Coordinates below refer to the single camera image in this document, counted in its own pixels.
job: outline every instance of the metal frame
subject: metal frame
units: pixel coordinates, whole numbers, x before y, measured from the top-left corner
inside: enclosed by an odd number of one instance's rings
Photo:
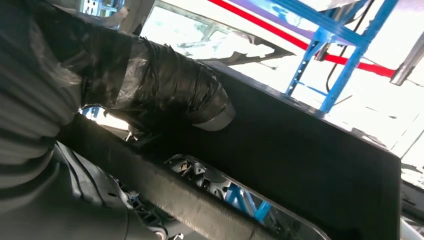
[[[97,16],[100,15],[100,11],[101,10],[107,10],[107,11],[111,11],[111,12],[117,12],[119,9],[121,9],[124,6],[125,0],[113,0],[112,5],[114,5],[115,2],[118,2],[118,7],[117,8],[116,7],[113,7],[113,6],[103,5],[103,1],[102,0],[98,1]]]
[[[403,219],[400,220],[400,232],[400,239],[424,240],[424,237]]]
[[[336,103],[337,98],[340,96],[342,90],[351,77],[353,70],[360,63],[360,60],[364,53],[367,51],[371,41],[375,38],[378,31],[383,26],[398,0],[385,0],[378,10],[374,20],[369,24],[368,28],[362,35],[359,35],[358,33],[348,29],[344,26],[344,23],[347,19],[349,19],[349,17],[352,17],[352,15],[361,9],[367,0],[359,1],[350,11],[346,12],[343,17],[339,19],[339,21],[331,19],[329,14],[321,14],[311,7],[298,1],[273,0],[273,2],[280,4],[281,7],[288,9],[300,17],[305,18],[320,26],[316,31],[313,40],[309,44],[309,47],[303,56],[302,62],[300,63],[296,73],[293,76],[293,79],[291,80],[290,85],[285,92],[289,96],[293,93],[297,84],[303,85],[303,83],[300,82],[300,78],[303,72],[305,71],[312,57],[321,49],[324,44],[333,43],[336,37],[339,37],[356,47],[355,51],[347,60],[345,67],[343,68],[341,74],[337,78],[328,94],[315,88],[308,87],[315,92],[325,96],[325,100],[322,103],[320,110],[324,113],[328,113]]]
[[[424,226],[424,189],[405,180],[400,189],[402,215]]]
[[[401,86],[424,57],[424,32],[418,38],[408,56],[391,77],[390,83]]]
[[[86,116],[89,119],[96,119],[99,115],[100,107],[93,106],[89,108],[85,108],[81,111],[82,115]]]
[[[254,217],[260,223],[263,222],[272,207],[272,205],[267,201],[262,201],[260,206],[257,208],[251,193],[234,183],[231,183],[229,186],[225,195],[225,201],[242,212]]]

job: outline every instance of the blue metal rack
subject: blue metal rack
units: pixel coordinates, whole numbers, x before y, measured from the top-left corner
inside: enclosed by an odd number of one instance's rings
[[[374,20],[369,24],[368,28],[364,31],[363,34],[358,34],[345,27],[344,23],[350,19],[359,9],[361,9],[368,0],[359,1],[350,11],[345,12],[343,17],[341,17],[338,21],[330,18],[328,14],[319,13],[313,8],[297,0],[270,1],[280,5],[282,8],[287,9],[294,14],[297,14],[299,17],[320,26],[315,32],[315,35],[303,56],[302,62],[299,64],[299,67],[297,68],[297,71],[285,92],[289,96],[293,93],[297,84],[304,85],[302,82],[300,82],[302,74],[311,61],[312,57],[322,48],[324,44],[334,43],[336,41],[336,37],[339,37],[340,39],[343,39],[349,44],[355,46],[355,51],[348,59],[341,74],[338,76],[329,93],[324,93],[315,88],[308,87],[325,96],[325,100],[320,107],[320,110],[324,113],[328,113],[331,110],[337,98],[342,93],[343,88],[346,86],[349,78],[351,77],[353,70],[360,63],[360,60],[364,53],[367,51],[371,41],[375,38],[378,31],[381,29],[384,22],[398,2],[398,0],[385,0],[375,15]]]
[[[106,11],[111,11],[111,12],[117,12],[119,9],[121,9],[124,6],[124,0],[120,0],[118,2],[118,8],[113,7],[115,5],[115,2],[117,2],[118,0],[113,0],[111,4],[109,5],[103,5],[103,1],[100,0],[98,2],[98,9],[97,9],[97,16],[100,15],[100,11],[101,10],[106,10]]]
[[[272,206],[270,203],[262,201],[259,208],[257,208],[250,192],[243,190],[234,183],[231,183],[229,186],[225,195],[225,201],[237,209],[251,215],[260,223],[262,223],[267,216]]]

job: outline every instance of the black plastic panel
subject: black plastic panel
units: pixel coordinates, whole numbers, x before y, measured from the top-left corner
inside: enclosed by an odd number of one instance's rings
[[[85,116],[77,115],[57,137],[143,199],[210,240],[278,239],[255,219],[186,181],[163,162],[155,164],[148,156],[134,152],[127,142]]]
[[[170,146],[169,154],[195,156],[333,240],[399,239],[398,157],[326,122],[314,108],[209,65],[221,72],[236,118],[218,132],[181,129],[160,142],[160,154]]]

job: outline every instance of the window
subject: window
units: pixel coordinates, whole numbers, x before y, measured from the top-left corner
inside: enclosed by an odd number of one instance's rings
[[[237,50],[230,33],[238,32],[224,24],[157,0],[141,31],[141,36],[193,59],[229,58]]]

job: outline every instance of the red stripe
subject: red stripe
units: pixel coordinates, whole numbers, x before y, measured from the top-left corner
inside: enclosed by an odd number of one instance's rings
[[[303,42],[302,40],[288,34],[287,32],[267,23],[266,21],[257,18],[256,16],[241,10],[240,8],[229,4],[228,2],[225,2],[223,0],[209,0],[209,2],[212,2],[232,13],[237,14],[238,16],[248,20],[249,22],[252,22],[256,25],[258,25],[259,27],[262,27],[268,31],[270,31],[271,33],[289,41],[290,43],[298,46],[299,48],[306,50],[308,47],[308,44],[306,42]],[[348,61],[347,58],[345,57],[341,57],[341,56],[336,56],[336,55],[331,55],[328,54],[325,57],[325,60],[329,61],[329,62],[333,62],[335,64],[340,64],[340,65],[345,65],[346,62]],[[384,76],[384,77],[389,77],[391,78],[392,75],[395,73],[395,70],[393,69],[389,69],[387,67],[384,66],[380,66],[380,65],[376,65],[376,64],[368,64],[368,63],[363,63],[360,62],[358,67],[359,69],[368,71],[368,72],[372,72],[372,73],[376,73],[378,75]]]

